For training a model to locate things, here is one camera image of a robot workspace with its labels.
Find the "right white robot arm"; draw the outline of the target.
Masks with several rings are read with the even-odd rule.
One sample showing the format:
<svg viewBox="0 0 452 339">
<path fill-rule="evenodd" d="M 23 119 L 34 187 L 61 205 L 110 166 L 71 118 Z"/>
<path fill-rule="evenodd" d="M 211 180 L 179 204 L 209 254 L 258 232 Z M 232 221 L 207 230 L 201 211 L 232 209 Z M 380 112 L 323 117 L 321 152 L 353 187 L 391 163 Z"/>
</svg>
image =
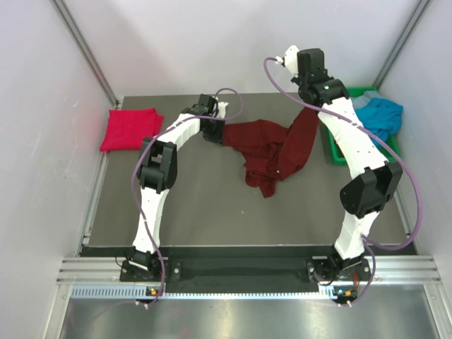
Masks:
<svg viewBox="0 0 452 339">
<path fill-rule="evenodd" d="M 361 121 L 343 82 L 328 75 L 324 53 L 319 48 L 300 50 L 292 45 L 284 65 L 293 75 L 300 98 L 321 108 L 319 119 L 333 135 L 346 159 L 351 180 L 340 190 L 345 217 L 333 253 L 318 275 L 327 280 L 344 280 L 362 262 L 363 238 L 387 202 L 393 197 L 403 173 L 378 150 L 360 129 Z"/>
</svg>

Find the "dark maroon t-shirt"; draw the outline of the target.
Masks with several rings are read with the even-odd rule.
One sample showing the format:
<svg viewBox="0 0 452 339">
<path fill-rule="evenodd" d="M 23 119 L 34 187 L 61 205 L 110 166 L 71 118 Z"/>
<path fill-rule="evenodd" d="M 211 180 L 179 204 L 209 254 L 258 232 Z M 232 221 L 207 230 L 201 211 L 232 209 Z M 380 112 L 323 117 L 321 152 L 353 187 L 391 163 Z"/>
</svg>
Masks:
<svg viewBox="0 0 452 339">
<path fill-rule="evenodd" d="M 318 126 L 317 112 L 305 107 L 289 127 L 265 119 L 228 124 L 222 144 L 243 155 L 246 184 L 270 198 L 278 182 L 307 164 Z"/>
</svg>

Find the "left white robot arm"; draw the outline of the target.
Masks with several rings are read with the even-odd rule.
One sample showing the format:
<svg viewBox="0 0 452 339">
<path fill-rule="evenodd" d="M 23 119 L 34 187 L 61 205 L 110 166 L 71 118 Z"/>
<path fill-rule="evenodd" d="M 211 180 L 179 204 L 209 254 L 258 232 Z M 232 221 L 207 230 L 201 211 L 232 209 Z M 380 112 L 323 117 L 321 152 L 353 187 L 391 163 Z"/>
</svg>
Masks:
<svg viewBox="0 0 452 339">
<path fill-rule="evenodd" d="M 141 163 L 136 170 L 141 197 L 138 199 L 138 229 L 133 248 L 122 263 L 121 281 L 157 282 L 162 277 L 160 224 L 165 200 L 177 178 L 177 151 L 202 133 L 217 141 L 225 125 L 227 102 L 201 95 L 184 109 L 163 132 L 142 143 Z"/>
</svg>

